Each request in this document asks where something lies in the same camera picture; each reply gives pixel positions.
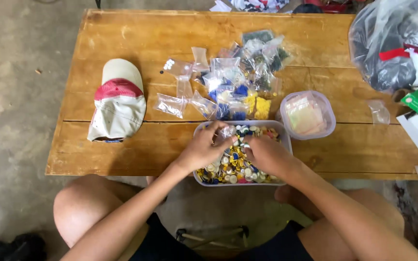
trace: hand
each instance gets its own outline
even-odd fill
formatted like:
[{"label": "hand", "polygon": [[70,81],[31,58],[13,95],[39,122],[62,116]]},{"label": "hand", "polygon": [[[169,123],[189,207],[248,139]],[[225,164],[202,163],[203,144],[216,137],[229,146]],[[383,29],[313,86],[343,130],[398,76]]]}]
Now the hand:
[{"label": "hand", "polygon": [[250,148],[244,148],[247,158],[258,169],[277,176],[279,179],[290,183],[297,174],[301,173],[305,165],[280,143],[268,136],[246,136],[243,140]]},{"label": "hand", "polygon": [[237,140],[232,136],[221,141],[219,144],[212,144],[212,139],[218,128],[227,126],[221,121],[214,121],[205,129],[196,133],[193,140],[175,160],[175,163],[187,171],[187,174],[213,163],[220,155]]}]

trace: black shorts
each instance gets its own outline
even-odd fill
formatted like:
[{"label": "black shorts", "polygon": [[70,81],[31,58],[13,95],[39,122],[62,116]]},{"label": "black shorts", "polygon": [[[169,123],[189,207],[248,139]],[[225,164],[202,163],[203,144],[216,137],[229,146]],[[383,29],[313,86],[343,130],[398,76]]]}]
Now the black shorts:
[{"label": "black shorts", "polygon": [[[203,261],[200,255],[186,245],[178,242],[161,224],[156,213],[151,214],[146,222],[149,225],[140,247],[129,261],[157,261],[157,260],[192,260]],[[299,241],[298,231],[303,229],[294,221],[278,232],[272,239],[260,246],[241,252],[235,261],[313,261],[311,256]]]}]

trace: concrete floor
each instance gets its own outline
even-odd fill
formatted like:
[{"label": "concrete floor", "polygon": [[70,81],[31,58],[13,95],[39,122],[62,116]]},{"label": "concrete floor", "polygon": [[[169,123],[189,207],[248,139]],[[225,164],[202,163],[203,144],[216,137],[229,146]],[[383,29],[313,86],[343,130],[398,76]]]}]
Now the concrete floor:
[{"label": "concrete floor", "polygon": [[[103,0],[104,8],[208,10],[213,5],[212,0]],[[50,260],[58,260],[67,251],[54,226],[52,203],[73,178],[44,176],[44,170],[86,8],[95,8],[94,0],[0,1],[0,240],[42,231]],[[142,177],[117,179],[145,185]],[[338,180],[334,184],[371,187],[395,204],[401,203],[393,182]],[[418,192],[418,182],[399,185],[406,188],[405,197],[410,191]],[[171,233],[182,227],[198,230],[247,224],[250,243],[256,245],[274,235],[288,219],[309,223],[292,207],[277,204],[273,192],[266,187],[202,188],[187,179],[157,211]],[[227,202],[238,195],[246,196]],[[412,206],[413,201],[409,196],[405,202]],[[418,207],[410,210],[418,213]]]}]

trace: left hand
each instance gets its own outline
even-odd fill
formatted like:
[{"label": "left hand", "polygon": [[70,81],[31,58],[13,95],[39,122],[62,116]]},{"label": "left hand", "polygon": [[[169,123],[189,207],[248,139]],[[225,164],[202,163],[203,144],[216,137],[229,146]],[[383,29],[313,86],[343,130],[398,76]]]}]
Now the left hand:
[{"label": "left hand", "polygon": [[212,144],[215,132],[218,128],[223,128],[225,126],[227,126],[227,124],[224,122],[214,121],[205,129],[197,132],[193,140],[175,160],[175,163],[186,170],[187,174],[213,163],[224,150],[233,145],[237,140],[237,137],[232,136],[226,138],[219,144]]}]

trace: forearm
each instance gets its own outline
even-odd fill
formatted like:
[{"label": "forearm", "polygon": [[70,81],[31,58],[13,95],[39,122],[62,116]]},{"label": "forearm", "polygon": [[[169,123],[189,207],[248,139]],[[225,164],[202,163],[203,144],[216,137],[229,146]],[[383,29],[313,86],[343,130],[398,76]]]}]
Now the forearm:
[{"label": "forearm", "polygon": [[156,181],[95,224],[62,260],[119,258],[157,205],[183,179],[183,172],[185,170],[172,163]]},{"label": "forearm", "polygon": [[359,260],[418,260],[418,251],[374,213],[306,166],[301,172],[304,178],[292,186],[316,205]]}]

